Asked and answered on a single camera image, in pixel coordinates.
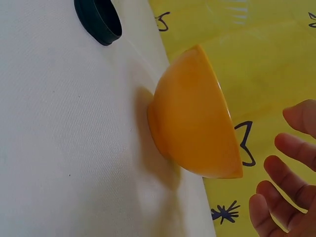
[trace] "white cloth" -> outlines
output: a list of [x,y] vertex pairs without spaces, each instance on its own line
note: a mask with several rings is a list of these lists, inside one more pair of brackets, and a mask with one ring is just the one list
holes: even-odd
[[177,181],[145,108],[168,62],[145,0],[114,2],[103,47],[73,0],[0,2],[4,237],[212,237],[202,179]]

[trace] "finger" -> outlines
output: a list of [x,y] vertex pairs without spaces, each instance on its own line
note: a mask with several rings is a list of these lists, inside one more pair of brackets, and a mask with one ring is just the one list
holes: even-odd
[[298,160],[316,171],[316,145],[286,133],[276,136],[275,145],[286,156]]
[[250,220],[260,237],[283,237],[285,232],[274,222],[265,198],[256,194],[249,200]]
[[308,185],[276,156],[268,157],[264,168],[296,205],[306,210],[310,208],[316,197],[316,186]]
[[316,138],[316,101],[306,100],[283,111],[287,123],[295,130]]
[[289,204],[269,181],[262,181],[257,187],[257,193],[265,197],[270,213],[288,230],[297,226],[304,217],[304,214]]

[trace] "bowl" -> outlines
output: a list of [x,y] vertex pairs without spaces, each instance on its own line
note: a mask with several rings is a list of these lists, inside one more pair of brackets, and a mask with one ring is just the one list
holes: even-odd
[[217,77],[200,45],[162,75],[147,109],[160,153],[207,178],[241,178],[234,126]]

